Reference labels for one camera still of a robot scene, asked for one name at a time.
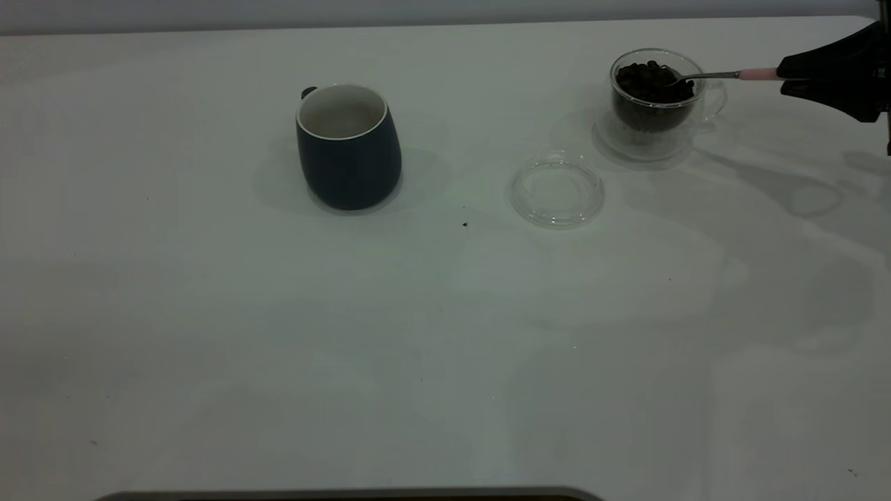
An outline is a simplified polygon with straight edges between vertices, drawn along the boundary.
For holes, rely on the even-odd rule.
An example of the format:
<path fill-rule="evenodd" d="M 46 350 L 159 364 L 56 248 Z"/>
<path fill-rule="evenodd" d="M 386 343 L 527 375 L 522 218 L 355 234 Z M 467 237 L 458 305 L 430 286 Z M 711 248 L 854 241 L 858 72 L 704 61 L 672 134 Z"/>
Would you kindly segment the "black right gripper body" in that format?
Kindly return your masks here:
<path fill-rule="evenodd" d="M 877 69 L 874 70 L 877 79 L 878 100 L 881 102 L 882 111 L 889 118 L 890 111 L 890 26 L 889 19 L 882 18 L 882 34 L 878 37 Z"/>

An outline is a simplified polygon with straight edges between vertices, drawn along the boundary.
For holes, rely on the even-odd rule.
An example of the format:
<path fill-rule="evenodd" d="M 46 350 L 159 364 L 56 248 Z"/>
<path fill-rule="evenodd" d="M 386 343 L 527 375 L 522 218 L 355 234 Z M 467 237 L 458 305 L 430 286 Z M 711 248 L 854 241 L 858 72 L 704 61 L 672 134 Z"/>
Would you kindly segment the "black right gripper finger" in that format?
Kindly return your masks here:
<path fill-rule="evenodd" d="M 780 79 L 866 79 L 872 76 L 875 26 L 869 25 L 829 45 L 786 56 Z"/>
<path fill-rule="evenodd" d="M 844 81 L 786 81 L 782 95 L 842 111 L 858 122 L 875 122 L 875 85 Z"/>

